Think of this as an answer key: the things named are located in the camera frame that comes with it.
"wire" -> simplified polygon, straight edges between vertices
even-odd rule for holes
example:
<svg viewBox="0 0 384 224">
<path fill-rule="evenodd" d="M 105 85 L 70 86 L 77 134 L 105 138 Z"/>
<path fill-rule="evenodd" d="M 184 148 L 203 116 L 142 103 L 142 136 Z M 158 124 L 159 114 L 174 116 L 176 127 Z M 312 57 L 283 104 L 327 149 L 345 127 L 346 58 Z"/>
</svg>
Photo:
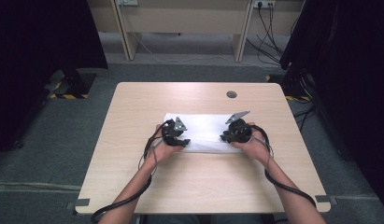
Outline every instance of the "wire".
<svg viewBox="0 0 384 224">
<path fill-rule="evenodd" d="M 258 59 L 259 59 L 259 61 L 261 61 L 262 63 L 269 63 L 269 64 L 273 64 L 273 65 L 277 65 L 277 66 L 279 66 L 279 59 L 275 58 L 273 55 L 269 54 L 269 53 L 266 52 L 265 50 L 256 47 L 254 44 L 252 44 L 252 43 L 250 42 L 249 39 L 247 39 L 247 42 L 250 43 L 256 50 L 258 50 Z M 263 53 L 266 57 L 268 57 L 269 59 L 271 59 L 271 60 L 274 61 L 275 63 L 270 63 L 270 62 L 264 62 L 264 61 L 262 61 L 262 59 L 259 57 L 259 52 Z"/>
<path fill-rule="evenodd" d="M 257 125 L 252 125 L 251 128 L 258 130 L 263 135 L 264 141 L 261 139 L 262 143 L 266 146 L 267 150 L 269 151 L 269 153 L 271 155 L 271 151 L 273 149 L 270 147 L 270 142 L 268 140 L 267 133 Z M 292 193 L 295 193 L 297 195 L 300 195 L 300 196 L 306 198 L 307 200 L 309 200 L 314 205 L 314 207 L 317 207 L 316 203 L 314 202 L 314 199 L 312 199 L 311 196 L 309 196 L 308 194 L 304 193 L 303 191 L 301 191 L 299 189 L 295 189 L 295 188 L 292 188 L 290 186 L 281 184 L 278 181 L 276 181 L 273 177 L 271 177 L 270 174 L 268 173 L 268 162 L 267 162 L 267 169 L 264 169 L 264 175 L 266 176 L 268 181 L 270 181 L 272 184 L 274 184 L 275 186 L 277 186 L 281 189 L 285 189 L 287 191 L 290 191 Z"/>
<path fill-rule="evenodd" d="M 306 119 L 307 119 L 308 114 L 309 114 L 310 112 L 312 112 L 313 109 L 315 109 L 315 106 L 311 106 L 311 107 L 307 110 L 307 112 L 305 113 L 305 117 L 302 119 L 302 124 L 300 125 L 300 128 L 299 128 L 299 131 L 300 131 L 300 132 L 303 130 L 303 126 L 305 125 L 305 121 L 306 121 Z"/>
<path fill-rule="evenodd" d="M 294 25 L 296 25 L 296 23 L 299 21 L 299 17 L 296 18 L 296 20 L 293 22 L 293 25 L 291 27 L 291 35 L 293 33 L 293 28 L 294 28 Z"/>
<path fill-rule="evenodd" d="M 261 9 L 259 8 L 258 9 L 258 12 L 259 12 L 259 17 L 261 18 L 261 21 L 262 21 L 262 24 L 263 24 L 263 28 L 264 30 L 266 31 L 266 36 L 264 37 L 263 40 L 265 40 L 266 37 L 268 37 L 268 39 L 270 40 L 270 42 L 273 44 L 273 48 L 276 50 L 278 56 L 281 56 L 282 54 L 282 49 L 280 49 L 277 45 L 276 45 L 276 41 L 274 40 L 274 36 L 270 35 L 270 33 L 272 34 L 273 33 L 273 17 L 274 17 L 274 13 L 273 13 L 273 8 L 271 5 L 269 5 L 269 11 L 270 11 L 270 23 L 269 23 L 269 28 L 267 29 L 266 25 L 265 25 L 265 22 L 263 20 L 263 17 L 262 17 L 262 13 L 261 13 Z"/>
<path fill-rule="evenodd" d="M 99 222 L 99 218 L 102 214 L 104 214 L 105 212 L 107 211 L 110 211 L 110 210 L 113 210 L 115 208 L 118 208 L 122 205 L 125 205 L 127 203 L 130 203 L 132 202 L 133 200 L 139 198 L 139 196 L 141 196 L 150 186 L 150 183 L 151 183 L 151 178 L 153 177 L 153 175 L 156 173 L 156 170 L 157 170 L 157 156 L 156 156 L 156 151 L 154 150 L 162 141 L 163 141 L 163 138 L 162 137 L 156 137 L 156 134 L 162 129 L 162 127 L 167 124 L 169 122 L 169 120 L 165 121 L 163 124 L 160 125 L 160 127 L 154 132 L 154 134 L 148 139 L 148 142 L 145 146 L 145 150 L 144 150 L 144 153 L 141 157 L 141 160 L 139 160 L 139 163 L 138 163 L 138 170 L 140 169 L 140 162 L 142 161 L 142 158 L 143 159 L 146 159 L 147 156 L 148 156 L 148 152 L 149 150 L 151 149 L 152 152 L 153 152 L 153 155 L 154 155 L 154 160 L 156 162 L 156 167 L 154 168 L 154 171 L 152 172 L 152 174 L 150 175 L 147 183 L 137 192 L 135 193 L 133 196 L 125 199 L 125 200 L 122 200 L 120 202 L 117 202 L 117 203 L 113 203 L 113 204 L 110 204 L 108 206 L 105 206 L 105 207 L 102 207 L 100 209 L 98 209 L 94 214 L 92 214 L 91 216 L 91 222 L 92 223 L 98 223 Z M 156 139 L 159 139 L 158 141 L 156 141 L 152 146 L 151 144 L 153 143 L 154 140 Z"/>
<path fill-rule="evenodd" d="M 212 57 L 207 57 L 207 58 L 190 58 L 190 59 L 185 59 L 185 60 L 166 60 L 166 61 L 163 61 L 163 60 L 160 60 L 158 59 L 154 53 L 149 50 L 145 44 L 136 36 L 136 34 L 134 32 L 132 32 L 134 37 L 136 38 L 136 40 L 139 42 L 140 45 L 142 45 L 142 47 L 153 57 L 154 61 L 158 62 L 158 63 L 184 63 L 184 62 L 189 62 L 189 61 L 196 61 L 196 60 L 212 60 L 212 59 L 222 59 L 224 61 L 227 61 L 227 62 L 230 62 L 230 63 L 236 63 L 234 60 L 231 60 L 231 59 L 227 59 L 227 58 L 224 58 L 224 57 L 221 57 L 221 56 L 212 56 Z M 262 68 L 263 70 L 266 70 L 266 71 L 272 71 L 272 70 L 275 70 L 279 67 L 278 64 L 274 64 L 273 65 L 277 65 L 276 67 L 274 68 L 266 68 L 266 67 L 263 67 L 263 66 L 259 66 L 258 64 L 251 64 L 251 63 L 237 63 L 237 64 L 243 64 L 243 65 L 247 65 L 247 66 L 254 66 L 254 67 L 259 67 L 259 68 Z"/>
</svg>

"person's right hand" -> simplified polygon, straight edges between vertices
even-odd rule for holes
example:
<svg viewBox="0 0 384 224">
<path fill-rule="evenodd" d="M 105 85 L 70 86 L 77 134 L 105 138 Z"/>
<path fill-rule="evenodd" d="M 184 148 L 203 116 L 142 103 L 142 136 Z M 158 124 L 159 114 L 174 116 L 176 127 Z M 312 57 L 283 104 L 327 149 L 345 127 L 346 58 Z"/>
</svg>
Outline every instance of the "person's right hand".
<svg viewBox="0 0 384 224">
<path fill-rule="evenodd" d="M 246 143 L 238 143 L 232 142 L 231 145 L 233 147 L 239 148 L 245 152 L 251 159 L 259 161 L 261 164 L 265 166 L 268 158 L 270 157 L 270 153 L 265 146 L 264 143 L 258 141 L 255 137 L 258 137 L 262 140 L 263 135 L 261 132 L 252 128 L 252 137 Z"/>
</svg>

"black curtain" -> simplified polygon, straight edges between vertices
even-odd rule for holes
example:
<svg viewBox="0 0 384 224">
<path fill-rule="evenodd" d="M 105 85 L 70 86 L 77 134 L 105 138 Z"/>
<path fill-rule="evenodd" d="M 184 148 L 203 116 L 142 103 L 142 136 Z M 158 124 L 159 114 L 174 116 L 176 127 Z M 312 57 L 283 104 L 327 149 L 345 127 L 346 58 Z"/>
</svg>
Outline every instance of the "black curtain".
<svg viewBox="0 0 384 224">
<path fill-rule="evenodd" d="M 60 69 L 107 68 L 87 1 L 0 0 L 0 150 L 10 147 Z"/>
</svg>

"hand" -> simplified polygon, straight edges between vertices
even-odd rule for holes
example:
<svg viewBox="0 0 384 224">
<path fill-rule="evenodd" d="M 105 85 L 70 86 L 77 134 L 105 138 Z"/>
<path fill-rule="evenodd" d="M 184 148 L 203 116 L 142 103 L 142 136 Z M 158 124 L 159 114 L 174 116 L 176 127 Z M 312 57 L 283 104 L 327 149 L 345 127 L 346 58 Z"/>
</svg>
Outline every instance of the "hand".
<svg viewBox="0 0 384 224">
<path fill-rule="evenodd" d="M 156 125 L 156 131 L 160 128 L 161 124 Z M 162 131 L 158 131 L 155 137 L 161 137 L 162 136 Z M 156 139 L 153 141 L 153 143 L 150 145 L 151 147 L 160 139 Z M 156 160 L 157 163 L 161 163 L 162 161 L 167 160 L 168 158 L 171 157 L 172 153 L 174 152 L 179 152 L 183 149 L 183 147 L 176 146 L 176 147 L 171 147 L 165 143 L 165 141 L 162 141 L 159 145 L 157 145 L 156 148 L 151 148 L 149 150 L 148 156 L 146 158 L 146 161 L 152 161 L 154 165 L 156 165 Z"/>
<path fill-rule="evenodd" d="M 267 147 L 262 142 L 258 141 L 255 137 L 263 140 L 261 132 L 252 128 L 252 137 L 246 143 L 232 142 L 233 147 L 237 147 L 245 152 L 251 159 L 259 161 L 265 165 L 270 157 Z"/>
</svg>

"forearm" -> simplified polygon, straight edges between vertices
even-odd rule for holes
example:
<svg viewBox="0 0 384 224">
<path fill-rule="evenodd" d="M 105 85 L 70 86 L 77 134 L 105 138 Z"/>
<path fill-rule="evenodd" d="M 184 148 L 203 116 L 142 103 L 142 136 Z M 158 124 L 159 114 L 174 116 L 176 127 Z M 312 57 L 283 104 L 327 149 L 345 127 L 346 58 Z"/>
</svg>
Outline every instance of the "forearm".
<svg viewBox="0 0 384 224">
<path fill-rule="evenodd" d="M 113 203 L 117 203 L 127 198 L 130 198 L 131 196 L 135 195 L 140 189 L 142 189 L 147 183 L 151 175 L 151 172 L 154 170 L 154 167 L 155 167 L 154 161 L 146 160 L 141 166 L 141 168 L 135 173 L 134 177 L 127 184 L 127 186 L 124 187 L 124 189 L 121 191 L 121 193 Z M 138 199 L 106 212 L 100 219 L 99 223 L 104 223 L 104 224 L 130 223 L 133 217 Z"/>
<path fill-rule="evenodd" d="M 268 163 L 263 162 L 263 165 L 270 176 L 277 182 L 297 189 L 297 186 L 288 178 L 273 159 Z M 290 223 L 325 223 L 320 213 L 308 199 L 277 186 L 276 190 Z"/>
</svg>

